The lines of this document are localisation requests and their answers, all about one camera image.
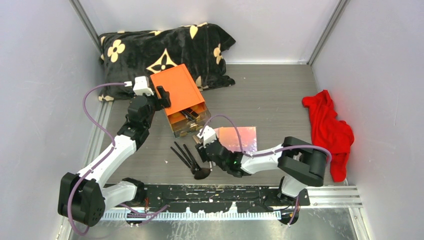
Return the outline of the orange drawer organizer box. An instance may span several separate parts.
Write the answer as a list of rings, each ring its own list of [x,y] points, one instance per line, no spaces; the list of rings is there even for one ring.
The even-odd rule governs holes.
[[[158,92],[157,86],[163,86],[170,93],[171,107],[164,109],[167,120],[171,114],[205,103],[185,64],[154,73],[150,79],[156,92]]]

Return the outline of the clear drawer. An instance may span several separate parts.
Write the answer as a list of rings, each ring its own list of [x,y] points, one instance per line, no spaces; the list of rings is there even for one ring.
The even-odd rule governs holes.
[[[211,113],[204,102],[190,108],[199,114],[198,119],[189,121],[180,113],[180,111],[167,117],[173,135],[176,139],[199,131],[211,117]]]

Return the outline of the black gold lipstick case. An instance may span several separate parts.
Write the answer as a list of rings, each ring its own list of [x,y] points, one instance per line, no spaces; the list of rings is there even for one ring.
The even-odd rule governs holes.
[[[193,110],[192,108],[186,108],[185,109],[186,110],[186,112],[191,116],[191,117],[193,117],[194,119],[198,119],[200,116],[199,116],[199,114],[198,113],[196,113],[196,111],[195,110]]]

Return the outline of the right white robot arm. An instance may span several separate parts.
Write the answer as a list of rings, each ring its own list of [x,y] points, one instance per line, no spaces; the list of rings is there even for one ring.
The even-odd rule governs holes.
[[[306,187],[324,184],[326,166],[332,155],[324,147],[309,144],[295,137],[286,137],[282,144],[253,153],[231,151],[218,139],[196,145],[206,161],[215,163],[228,174],[242,178],[258,172],[281,170],[277,198],[283,205],[291,205]]]

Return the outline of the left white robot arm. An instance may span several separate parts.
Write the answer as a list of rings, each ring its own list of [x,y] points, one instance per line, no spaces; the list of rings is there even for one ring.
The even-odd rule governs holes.
[[[57,212],[87,227],[95,226],[105,211],[120,204],[141,206],[147,197],[145,184],[127,177],[119,183],[105,184],[117,168],[146,141],[155,112],[171,106],[170,93],[162,86],[135,89],[125,123],[111,144],[93,162],[78,173],[66,173],[59,188]]]

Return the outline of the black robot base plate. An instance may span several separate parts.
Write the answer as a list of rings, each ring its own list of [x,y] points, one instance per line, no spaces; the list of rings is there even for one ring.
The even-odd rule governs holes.
[[[129,207],[147,207],[156,212],[168,206],[170,213],[226,213],[235,206],[237,213],[267,213],[294,207],[295,199],[284,197],[279,187],[264,185],[163,185],[147,184],[144,196],[127,201]]]

